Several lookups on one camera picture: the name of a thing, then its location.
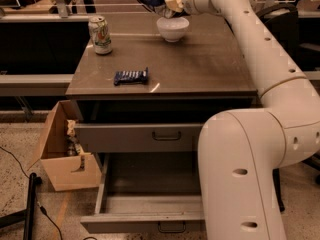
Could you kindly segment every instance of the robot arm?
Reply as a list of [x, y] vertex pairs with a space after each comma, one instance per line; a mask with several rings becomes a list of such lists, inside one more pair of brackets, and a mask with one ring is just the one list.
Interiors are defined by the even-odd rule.
[[254, 0], [166, 0], [175, 11], [224, 17], [238, 40], [263, 108], [210, 118], [198, 147], [210, 240], [285, 240], [275, 168], [320, 149], [320, 99], [305, 74], [259, 20]]

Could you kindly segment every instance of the bowl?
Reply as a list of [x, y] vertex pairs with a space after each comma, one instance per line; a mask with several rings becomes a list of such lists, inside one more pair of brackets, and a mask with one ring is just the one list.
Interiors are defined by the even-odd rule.
[[157, 20], [160, 35], [168, 42], [177, 42], [187, 33], [189, 21], [184, 17]]

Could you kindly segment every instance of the desk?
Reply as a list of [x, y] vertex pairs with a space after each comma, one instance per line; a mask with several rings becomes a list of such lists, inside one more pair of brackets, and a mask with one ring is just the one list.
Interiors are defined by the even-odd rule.
[[[222, 18], [209, 15], [188, 17], [178, 43], [158, 35], [156, 15], [106, 19], [113, 52], [97, 55], [89, 42], [66, 92], [82, 145], [106, 154], [95, 216], [82, 224], [91, 233], [203, 229], [202, 124], [256, 96], [237, 42]], [[147, 84], [113, 85], [117, 70], [146, 67]]]

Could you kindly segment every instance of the can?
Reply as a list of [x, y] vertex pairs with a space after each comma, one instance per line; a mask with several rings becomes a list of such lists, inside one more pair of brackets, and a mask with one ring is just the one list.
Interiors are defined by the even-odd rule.
[[108, 54], [112, 51], [108, 23], [103, 16], [89, 18], [89, 34], [97, 54]]

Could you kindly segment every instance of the speckled floor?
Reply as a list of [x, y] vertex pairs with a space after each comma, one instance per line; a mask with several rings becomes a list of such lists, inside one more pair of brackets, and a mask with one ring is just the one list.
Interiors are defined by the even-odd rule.
[[[27, 171], [28, 164], [46, 118], [45, 112], [36, 112], [29, 122], [23, 113], [0, 112], [0, 147], [12, 152]], [[160, 240], [206, 239], [205, 232], [183, 234], [95, 234], [90, 235], [80, 224], [80, 218], [94, 212], [97, 189], [55, 192], [40, 163], [35, 172], [43, 180], [37, 187], [37, 197], [48, 215], [61, 228], [63, 239], [82, 240], [93, 236], [98, 240]], [[281, 186], [286, 210], [283, 221], [288, 240], [318, 240], [320, 230], [320, 186], [314, 182], [318, 171], [300, 163], [281, 169]], [[0, 216], [25, 208], [28, 179], [19, 164], [7, 152], [0, 150]], [[24, 223], [0, 229], [0, 240], [23, 239]], [[36, 207], [33, 239], [60, 239], [58, 231]]]

